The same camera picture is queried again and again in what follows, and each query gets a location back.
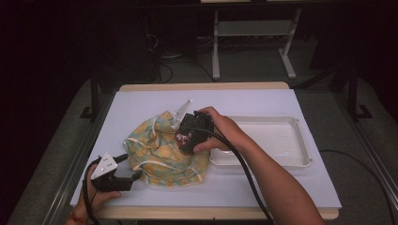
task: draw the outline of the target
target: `forearm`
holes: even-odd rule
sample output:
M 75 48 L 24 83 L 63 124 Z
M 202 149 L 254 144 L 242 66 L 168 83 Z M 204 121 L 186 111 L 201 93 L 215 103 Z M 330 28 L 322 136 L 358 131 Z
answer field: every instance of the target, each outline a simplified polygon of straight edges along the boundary
M 278 224 L 324 223 L 301 184 L 253 140 L 249 139 L 238 150 L 251 168 Z

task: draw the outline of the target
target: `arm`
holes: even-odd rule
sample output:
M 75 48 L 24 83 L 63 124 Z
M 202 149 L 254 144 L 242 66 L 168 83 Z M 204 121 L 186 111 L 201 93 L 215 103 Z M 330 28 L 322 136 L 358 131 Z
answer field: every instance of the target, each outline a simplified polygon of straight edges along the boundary
M 201 112 L 208 113 L 223 136 L 235 146 L 251 168 L 258 186 L 275 221 L 278 224 L 325 224 L 314 202 L 301 184 L 230 118 L 220 115 L 211 107 Z M 194 152 L 211 148 L 228 150 L 215 138 L 195 146 Z
M 89 169 L 87 177 L 86 177 L 86 179 L 88 181 L 91 181 L 90 180 L 91 174 L 93 174 L 93 172 L 96 170 L 96 168 L 97 168 L 97 165 L 93 165 Z M 91 207 L 93 209 L 94 214 L 102 207 L 102 205 L 104 203 L 106 203 L 112 199 L 120 197 L 120 192 L 118 192 L 118 191 L 112 191 L 112 192 L 97 191 L 91 182 L 88 182 L 88 184 L 87 184 L 87 192 L 88 192 L 88 199 L 92 200 Z M 79 201 L 77 202 L 76 206 L 73 208 L 71 214 L 73 215 L 74 218 L 78 218 L 80 220 L 80 222 L 74 221 L 73 219 L 71 219 L 69 217 L 69 219 L 66 222 L 66 225 L 75 225 L 75 224 L 82 225 L 82 224 L 84 224 L 84 222 L 85 222 L 85 224 L 88 224 L 87 223 L 88 214 L 85 209 L 82 191 L 80 191 Z

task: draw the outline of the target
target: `metal frame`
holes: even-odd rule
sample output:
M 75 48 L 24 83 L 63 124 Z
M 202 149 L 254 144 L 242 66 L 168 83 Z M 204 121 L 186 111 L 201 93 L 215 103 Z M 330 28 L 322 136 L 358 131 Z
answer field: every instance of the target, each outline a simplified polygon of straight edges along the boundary
M 334 94 L 336 101 L 339 103 L 339 107 L 342 110 L 346 121 L 353 128 L 358 138 L 360 139 L 363 147 L 366 150 L 369 158 L 371 159 L 373 165 L 375 166 L 375 172 L 381 181 L 383 188 L 386 190 L 388 197 L 390 198 L 395 209 L 398 210 L 398 186 L 392 179 L 389 170 L 386 168 L 382 159 L 378 155 L 376 149 L 373 147 L 371 141 L 367 137 L 365 131 L 363 130 L 360 123 L 352 117 L 352 114 L 346 110 L 346 99 L 344 99 L 341 93 Z
M 96 113 L 96 117 L 91 121 L 90 126 L 87 128 L 84 138 L 77 149 L 73 160 L 70 162 L 68 171 L 65 173 L 65 178 L 58 190 L 55 192 L 54 200 L 41 224 L 55 224 L 62 213 L 65 203 L 73 195 L 73 191 L 76 188 L 75 184 L 79 182 L 79 178 L 84 172 L 85 163 L 87 162 L 88 156 L 90 155 L 97 137 L 100 134 L 100 129 L 102 128 L 102 124 L 105 121 L 106 114 L 108 113 L 113 100 L 114 96 L 112 95 L 103 96 L 101 107 L 99 108 L 98 113 Z
M 290 63 L 288 53 L 296 33 L 299 23 L 299 16 L 301 8 L 296 9 L 293 20 L 285 21 L 251 21 L 251 22 L 220 22 L 218 10 L 214 13 L 214 45 L 212 54 L 212 69 L 213 79 L 219 80 L 220 75 L 220 61 L 219 61 L 219 37 L 228 36 L 287 36 L 287 41 L 283 48 L 279 49 L 284 68 L 287 76 L 290 79 L 296 78 L 296 73 Z M 248 29 L 250 26 L 255 26 L 258 30 Z

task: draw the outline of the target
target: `cloth bag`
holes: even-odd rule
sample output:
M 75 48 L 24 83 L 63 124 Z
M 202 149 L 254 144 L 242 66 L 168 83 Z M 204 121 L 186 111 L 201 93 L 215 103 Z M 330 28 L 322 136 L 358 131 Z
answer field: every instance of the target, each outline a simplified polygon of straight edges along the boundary
M 143 170 L 143 179 L 151 185 L 180 187 L 201 183 L 208 166 L 208 152 L 187 156 L 180 152 L 172 129 L 173 116 L 164 112 L 136 128 L 124 141 L 129 162 Z

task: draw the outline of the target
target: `hand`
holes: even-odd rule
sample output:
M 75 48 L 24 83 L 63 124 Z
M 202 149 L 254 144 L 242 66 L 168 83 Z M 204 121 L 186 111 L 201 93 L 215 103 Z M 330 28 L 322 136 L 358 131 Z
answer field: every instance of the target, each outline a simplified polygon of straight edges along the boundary
M 216 127 L 215 132 L 223 135 L 235 148 L 239 151 L 243 148 L 244 143 L 252 142 L 253 140 L 227 116 L 219 114 L 213 107 L 206 107 L 199 112 L 207 113 L 211 116 Z M 219 148 L 224 151 L 230 150 L 225 144 L 218 139 L 212 137 L 206 142 L 198 143 L 193 152 L 209 151 L 212 148 Z
M 121 196 L 119 191 L 102 192 L 96 190 L 96 188 L 91 183 L 91 175 L 96 170 L 97 166 L 98 166 L 97 164 L 93 165 L 89 169 L 86 177 L 86 180 L 88 181 L 87 182 L 88 199 L 91 201 L 91 209 L 93 214 L 95 214 L 99 209 L 101 209 L 104 203 L 112 199 L 119 198 Z M 77 218 L 81 218 L 84 220 L 88 219 L 88 214 L 86 212 L 82 190 L 80 191 L 79 201 L 77 202 L 76 206 L 73 209 L 73 215 Z

